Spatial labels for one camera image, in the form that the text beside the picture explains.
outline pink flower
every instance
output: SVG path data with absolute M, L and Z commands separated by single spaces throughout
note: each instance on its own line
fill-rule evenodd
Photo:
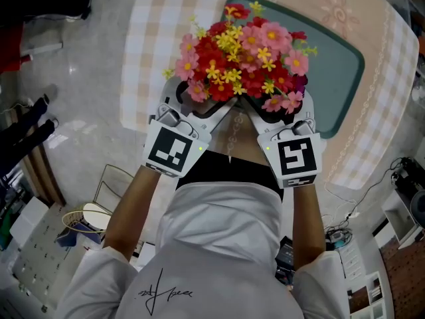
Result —
M 267 112 L 279 111 L 282 107 L 282 96 L 275 94 L 270 99 L 267 99 L 261 109 L 266 109 Z
M 303 100 L 303 94 L 300 91 L 290 92 L 286 95 L 288 99 L 283 99 L 281 106 L 286 109 L 286 114 L 291 114 L 299 106 L 299 102 Z
M 258 48 L 261 47 L 260 29 L 257 26 L 245 26 L 242 32 L 244 34 L 238 38 L 242 42 L 242 47 L 256 56 Z
M 260 29 L 260 38 L 263 46 L 283 53 L 289 50 L 292 43 L 288 30 L 279 23 L 264 23 Z
M 277 61 L 280 54 L 279 50 L 269 50 L 269 52 L 272 54 L 269 58 L 273 61 Z
M 258 60 L 256 56 L 253 56 L 248 51 L 244 51 L 239 56 L 239 61 L 240 61 L 239 67 L 247 70 L 248 72 L 254 72 L 255 70 L 258 70 L 262 65 L 262 62 Z
M 285 65 L 291 67 L 292 74 L 303 76 L 308 71 L 308 57 L 299 50 L 291 50 L 290 55 L 285 58 Z
M 198 38 L 193 38 L 192 34 L 187 33 L 186 35 L 183 35 L 183 39 L 180 44 L 180 53 L 183 56 L 184 54 L 194 54 L 195 53 L 195 46 L 197 46 L 199 43 Z
M 181 59 L 177 59 L 175 62 L 175 74 L 179 76 L 181 80 L 188 80 L 192 78 L 195 72 L 193 71 L 198 67 L 199 55 L 186 53 Z
M 205 86 L 201 81 L 190 79 L 187 84 L 189 84 L 187 92 L 191 95 L 191 98 L 195 102 L 203 102 L 207 99 L 208 94 L 205 91 Z

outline floor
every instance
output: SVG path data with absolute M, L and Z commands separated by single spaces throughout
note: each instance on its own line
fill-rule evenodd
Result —
M 403 3 L 403 0 L 389 1 L 396 5 Z M 145 135 L 123 128 L 119 121 L 121 65 L 133 2 L 92 0 L 92 14 L 85 21 L 37 20 L 25 27 L 25 48 L 64 41 L 62 50 L 37 55 L 33 62 L 25 64 L 18 83 L 23 102 L 28 98 L 36 100 L 45 86 L 55 84 L 58 88 L 58 98 L 48 110 L 58 118 L 60 126 L 45 147 L 59 187 L 72 206 L 93 199 L 107 163 L 130 174 L 140 165 Z M 344 199 L 359 200 L 367 188 L 381 178 L 392 160 L 416 152 L 425 134 L 424 120 L 425 110 L 410 101 L 392 144 L 370 182 L 358 191 L 333 185 L 327 188 Z M 167 179 L 163 177 L 162 184 L 174 184 Z M 316 189 L 324 225 L 340 222 L 352 209 L 352 204 L 343 203 L 328 193 L 320 178 Z M 361 218 L 370 227 L 383 217 L 380 204 L 390 190 L 388 174 L 359 206 Z M 283 208 L 282 233 L 291 235 L 293 203 L 290 193 L 284 199 Z
M 395 318 L 425 318 L 425 240 L 398 249 L 394 237 L 381 248 L 390 281 Z

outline table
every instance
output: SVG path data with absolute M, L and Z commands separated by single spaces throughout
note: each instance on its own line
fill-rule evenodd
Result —
M 182 36 L 197 15 L 208 28 L 226 0 L 135 0 L 122 70 L 120 118 L 146 132 Z M 323 153 L 326 181 L 360 189 L 380 162 L 406 108 L 418 60 L 418 39 L 385 0 L 270 0 L 322 24 L 365 58 L 365 71 L 338 133 Z M 266 164 L 245 113 L 232 110 L 212 133 L 210 149 Z

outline person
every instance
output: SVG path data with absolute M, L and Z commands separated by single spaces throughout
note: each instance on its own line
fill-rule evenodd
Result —
M 57 119 L 47 120 L 30 136 L 27 132 L 46 113 L 50 100 L 47 94 L 40 97 L 17 123 L 0 132 L 0 177 L 6 176 L 21 159 L 42 144 L 57 127 Z
M 180 179 L 159 223 L 156 255 L 137 273 L 129 260 L 159 176 L 139 168 L 104 248 L 78 267 L 55 318 L 349 318 L 339 254 L 325 252 L 315 186 L 294 189 L 290 293 L 274 276 L 285 205 L 270 168 L 208 151 Z

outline white shirt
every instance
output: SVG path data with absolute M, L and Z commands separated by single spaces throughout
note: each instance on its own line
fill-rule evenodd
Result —
M 282 202 L 253 183 L 192 183 L 161 220 L 140 273 L 111 247 L 80 265 L 56 318 L 348 318 L 339 255 L 274 278 Z

